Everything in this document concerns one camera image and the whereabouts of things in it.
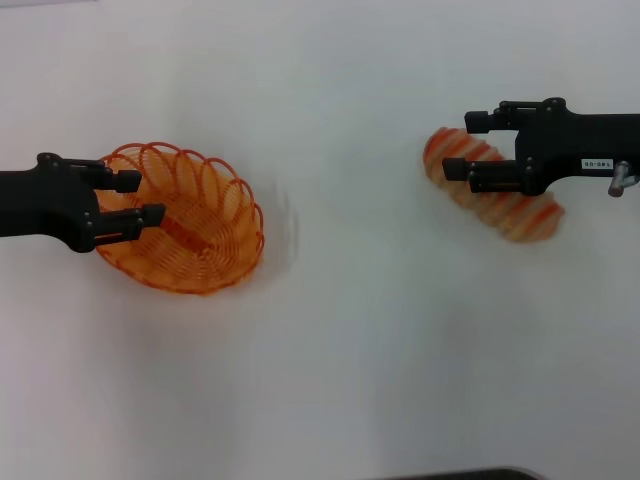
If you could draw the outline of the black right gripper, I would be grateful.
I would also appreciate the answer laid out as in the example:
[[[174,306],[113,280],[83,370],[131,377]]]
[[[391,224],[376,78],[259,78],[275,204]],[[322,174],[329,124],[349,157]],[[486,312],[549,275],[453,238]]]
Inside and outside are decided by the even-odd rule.
[[[445,158],[451,182],[466,182],[472,193],[540,195],[568,177],[608,177],[627,161],[640,174],[640,114],[578,114],[562,98],[543,102],[501,101],[489,111],[464,115],[469,134],[517,131],[515,160]]]

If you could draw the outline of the silver bolt on right gripper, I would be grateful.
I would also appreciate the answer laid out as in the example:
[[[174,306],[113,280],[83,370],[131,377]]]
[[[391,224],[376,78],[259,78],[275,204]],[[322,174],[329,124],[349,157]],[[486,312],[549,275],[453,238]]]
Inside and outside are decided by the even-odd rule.
[[[613,198],[621,197],[625,190],[640,183],[640,174],[636,174],[633,166],[627,161],[614,164],[608,194]]]

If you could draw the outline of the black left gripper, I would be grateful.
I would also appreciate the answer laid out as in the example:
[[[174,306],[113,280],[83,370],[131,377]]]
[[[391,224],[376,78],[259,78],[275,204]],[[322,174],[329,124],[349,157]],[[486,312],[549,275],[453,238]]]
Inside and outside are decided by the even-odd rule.
[[[41,153],[31,169],[0,171],[0,238],[44,235],[77,253],[138,240],[145,228],[161,225],[166,207],[99,213],[95,190],[134,193],[141,181],[139,171],[114,171],[102,160]]]

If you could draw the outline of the dark object at table edge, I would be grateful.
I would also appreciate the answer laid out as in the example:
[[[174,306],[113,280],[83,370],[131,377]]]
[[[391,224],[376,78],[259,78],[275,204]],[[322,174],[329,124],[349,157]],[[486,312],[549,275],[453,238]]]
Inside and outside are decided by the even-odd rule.
[[[424,475],[385,478],[383,480],[547,480],[531,470],[514,467],[492,467],[473,470],[439,472]]]

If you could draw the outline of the striped bread loaf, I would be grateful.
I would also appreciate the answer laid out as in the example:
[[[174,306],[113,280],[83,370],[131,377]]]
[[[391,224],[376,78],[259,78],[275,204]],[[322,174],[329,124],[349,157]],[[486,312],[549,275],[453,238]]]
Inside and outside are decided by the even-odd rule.
[[[485,225],[514,243],[545,241],[557,231],[565,209],[551,192],[530,197],[520,193],[471,192],[465,182],[445,179],[442,161],[463,158],[472,162],[502,161],[499,150],[460,128],[442,127],[428,139],[423,151],[427,177],[463,209],[473,212]]]

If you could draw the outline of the orange wire basket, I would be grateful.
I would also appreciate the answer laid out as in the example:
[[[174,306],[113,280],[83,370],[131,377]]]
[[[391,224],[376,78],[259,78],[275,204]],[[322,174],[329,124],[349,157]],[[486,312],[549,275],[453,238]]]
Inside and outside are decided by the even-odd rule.
[[[97,252],[155,289],[206,296],[247,280],[262,260],[263,212],[249,184],[224,160],[164,142],[125,144],[104,157],[113,171],[142,175],[134,193],[101,191],[103,212],[162,204],[158,227]]]

